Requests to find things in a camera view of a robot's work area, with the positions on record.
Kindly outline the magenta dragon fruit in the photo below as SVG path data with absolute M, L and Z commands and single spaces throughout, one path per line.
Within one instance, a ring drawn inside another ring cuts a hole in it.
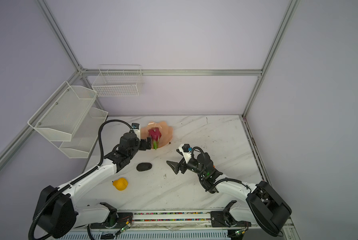
M 157 150 L 159 147 L 159 141 L 160 138 L 162 137 L 162 133 L 160 132 L 160 128 L 151 128 L 148 130 L 149 136 L 152 139 L 152 144 L 153 144 L 153 148 L 154 150 Z

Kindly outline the dark avocado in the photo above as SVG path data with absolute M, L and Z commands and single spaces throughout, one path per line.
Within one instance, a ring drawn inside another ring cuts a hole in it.
M 138 172 L 144 172 L 150 170 L 152 166 L 153 165 L 151 163 L 139 163 L 136 169 Z

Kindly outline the yellow lemon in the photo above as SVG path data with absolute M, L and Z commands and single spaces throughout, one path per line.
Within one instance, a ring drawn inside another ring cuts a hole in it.
M 113 186 L 118 191 L 124 191 L 128 187 L 128 181 L 125 178 L 119 178 L 118 180 L 113 181 Z

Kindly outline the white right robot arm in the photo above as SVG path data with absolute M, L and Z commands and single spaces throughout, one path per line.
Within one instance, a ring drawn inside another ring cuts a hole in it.
M 247 229 L 250 224 L 257 224 L 270 236 L 281 236 L 292 210 L 269 183 L 248 184 L 230 178 L 215 168 L 208 153 L 197 158 L 183 153 L 178 163 L 167 161 L 167 164 L 175 174 L 195 173 L 206 192 L 233 197 L 222 211 L 211 214 L 212 223 L 218 227 Z

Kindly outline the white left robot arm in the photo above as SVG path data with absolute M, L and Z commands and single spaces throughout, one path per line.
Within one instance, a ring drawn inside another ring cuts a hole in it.
M 47 233 L 42 237 L 46 240 L 61 238 L 71 229 L 92 224 L 102 224 L 111 229 L 120 221 L 118 210 L 106 202 L 77 207 L 90 190 L 122 170 L 139 151 L 150 150 L 153 146 L 150 136 L 142 136 L 139 124 L 126 124 L 128 132 L 121 136 L 119 144 L 110 153 L 105 154 L 102 131 L 105 125 L 112 122 L 105 121 L 99 127 L 100 160 L 96 165 L 59 187 L 47 186 L 41 191 L 28 233 L 30 240 L 35 239 L 36 227 Z

